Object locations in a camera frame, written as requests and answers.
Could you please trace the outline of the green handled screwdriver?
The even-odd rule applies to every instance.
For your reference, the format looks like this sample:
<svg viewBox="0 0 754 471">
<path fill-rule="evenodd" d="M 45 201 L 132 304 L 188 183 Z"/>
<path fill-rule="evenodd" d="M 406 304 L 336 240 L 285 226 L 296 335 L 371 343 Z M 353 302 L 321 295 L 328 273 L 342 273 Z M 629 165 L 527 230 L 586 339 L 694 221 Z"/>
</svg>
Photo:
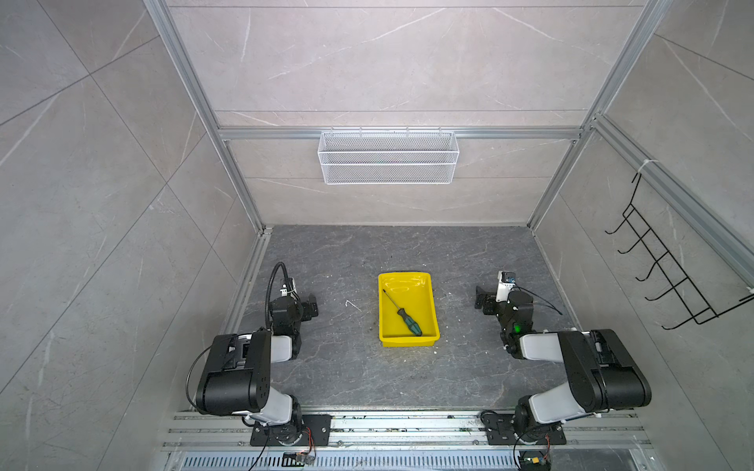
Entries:
<svg viewBox="0 0 754 471">
<path fill-rule="evenodd" d="M 422 329 L 420 328 L 420 325 L 412 318 L 412 316 L 408 315 L 406 313 L 406 310 L 404 308 L 400 307 L 388 294 L 386 290 L 383 290 L 383 294 L 385 294 L 386 298 L 392 302 L 392 304 L 396 307 L 398 315 L 402 318 L 404 323 L 406 324 L 406 327 L 412 332 L 412 335 L 415 335 L 416 337 L 421 337 L 423 335 Z"/>
</svg>

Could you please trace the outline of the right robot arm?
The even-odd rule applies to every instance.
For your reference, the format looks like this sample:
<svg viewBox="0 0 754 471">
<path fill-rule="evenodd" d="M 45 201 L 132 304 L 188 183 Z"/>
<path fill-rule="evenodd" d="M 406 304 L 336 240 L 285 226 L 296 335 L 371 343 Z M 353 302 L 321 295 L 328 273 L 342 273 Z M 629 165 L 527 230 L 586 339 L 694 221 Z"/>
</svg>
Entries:
<svg viewBox="0 0 754 471">
<path fill-rule="evenodd" d="M 614 331 L 537 332 L 533 294 L 518 287 L 504 296 L 478 287 L 474 307 L 496 317 L 512 357 L 559 363 L 567 375 L 560 386 L 520 398 L 512 415 L 482 412 L 487 428 L 498 433 L 511 430 L 522 443 L 535 444 L 564 422 L 650 404 L 650 384 Z"/>
</svg>

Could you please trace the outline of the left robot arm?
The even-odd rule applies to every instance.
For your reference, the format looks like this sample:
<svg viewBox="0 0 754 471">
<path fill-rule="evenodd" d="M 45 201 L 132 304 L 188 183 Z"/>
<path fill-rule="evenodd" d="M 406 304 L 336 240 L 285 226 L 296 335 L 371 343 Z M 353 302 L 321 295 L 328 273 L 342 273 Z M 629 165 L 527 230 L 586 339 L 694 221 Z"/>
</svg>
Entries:
<svg viewBox="0 0 754 471">
<path fill-rule="evenodd" d="M 220 335 L 208 349 L 192 403 L 202 414 L 240 416 L 280 445 L 306 433 L 302 409 L 271 385 L 271 366 L 294 360 L 302 348 L 302 323 L 318 315 L 316 297 L 303 300 L 286 276 L 281 295 L 266 304 L 270 325 L 250 334 Z"/>
</svg>

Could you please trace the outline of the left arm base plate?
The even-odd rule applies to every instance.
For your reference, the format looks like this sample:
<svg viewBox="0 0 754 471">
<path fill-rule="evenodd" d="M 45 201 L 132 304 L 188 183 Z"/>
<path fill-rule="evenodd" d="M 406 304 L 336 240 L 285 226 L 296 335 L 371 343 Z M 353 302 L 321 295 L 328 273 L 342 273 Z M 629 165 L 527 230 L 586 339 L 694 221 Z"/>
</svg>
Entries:
<svg viewBox="0 0 754 471">
<path fill-rule="evenodd" d="M 333 416 L 304 414 L 289 423 L 262 426 L 255 422 L 249 444 L 252 447 L 325 447 L 329 444 Z"/>
</svg>

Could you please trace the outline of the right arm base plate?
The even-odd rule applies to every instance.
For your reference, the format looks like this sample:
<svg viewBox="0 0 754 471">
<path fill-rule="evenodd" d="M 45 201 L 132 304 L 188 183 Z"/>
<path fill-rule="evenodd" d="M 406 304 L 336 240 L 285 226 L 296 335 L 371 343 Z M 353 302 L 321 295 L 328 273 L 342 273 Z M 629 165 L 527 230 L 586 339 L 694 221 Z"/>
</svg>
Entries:
<svg viewBox="0 0 754 471">
<path fill-rule="evenodd" d="M 484 410 L 479 419 L 489 445 L 565 445 L 560 423 L 531 423 L 525 415 Z"/>
</svg>

